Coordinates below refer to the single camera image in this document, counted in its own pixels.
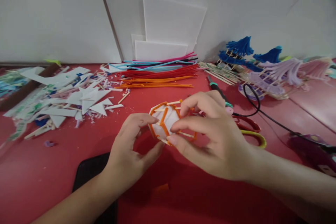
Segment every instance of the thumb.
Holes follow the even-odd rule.
[[[159,158],[165,145],[166,144],[164,142],[158,142],[153,147],[153,149],[151,149],[145,156],[142,157],[144,171],[147,170]]]
[[[167,140],[190,162],[201,169],[206,167],[210,157],[204,150],[176,134],[168,136]]]

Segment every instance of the left hand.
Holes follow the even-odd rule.
[[[158,121],[157,118],[146,113],[128,116],[114,140],[107,165],[101,173],[107,178],[104,184],[109,185],[113,180],[113,184],[122,194],[159,158],[165,146],[161,141],[144,156],[133,151],[133,145],[136,137],[140,136],[141,127]]]

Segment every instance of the power cord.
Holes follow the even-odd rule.
[[[251,92],[254,94],[255,98],[257,99],[257,102],[258,102],[258,105],[256,106],[253,101],[250,99],[250,97],[248,96],[247,92],[246,92],[246,87],[248,87]],[[266,116],[268,119],[270,119],[272,122],[278,124],[279,126],[281,126],[282,128],[284,128],[285,130],[289,131],[292,135],[295,135],[295,136],[298,136],[298,137],[301,137],[309,142],[312,142],[314,144],[317,144],[317,145],[320,145],[325,151],[327,151],[328,153],[334,153],[336,152],[336,147],[335,146],[331,146],[331,145],[326,145],[324,143],[320,143],[320,142],[316,142],[316,141],[313,141],[313,140],[310,140],[309,138],[306,138],[304,137],[303,135],[301,135],[300,133],[297,133],[297,132],[294,132],[292,131],[291,129],[287,128],[286,126],[282,125],[281,123],[277,122],[276,120],[274,120],[272,117],[270,117],[269,115],[267,115],[264,111],[262,111],[260,109],[261,107],[261,103],[260,103],[260,99],[257,95],[257,93],[255,92],[255,90],[252,88],[252,86],[250,84],[247,84],[245,83],[243,85],[243,91],[244,91],[244,94],[247,98],[247,100],[252,104],[252,106],[254,108],[256,108],[256,111],[250,115],[241,115],[241,114],[237,114],[237,113],[233,113],[234,116],[241,116],[241,117],[250,117],[250,116],[254,116],[255,114],[257,114],[258,112],[262,113],[264,116]]]

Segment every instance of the white wall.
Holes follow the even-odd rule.
[[[0,62],[45,58],[120,62],[103,0],[0,0]]]
[[[281,45],[281,56],[336,52],[335,0],[177,0],[208,8],[195,50],[217,53],[225,41],[252,36],[255,53]],[[125,59],[133,56],[131,33],[145,35],[142,0],[107,0]]]

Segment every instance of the yellow scissor handle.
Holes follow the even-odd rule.
[[[262,149],[266,148],[266,145],[267,145],[266,139],[262,135],[260,135],[259,133],[253,132],[253,131],[245,131],[245,130],[242,130],[242,129],[240,131],[243,135],[252,135],[252,136],[258,137],[259,138],[259,143],[260,143],[259,147],[262,148]]]

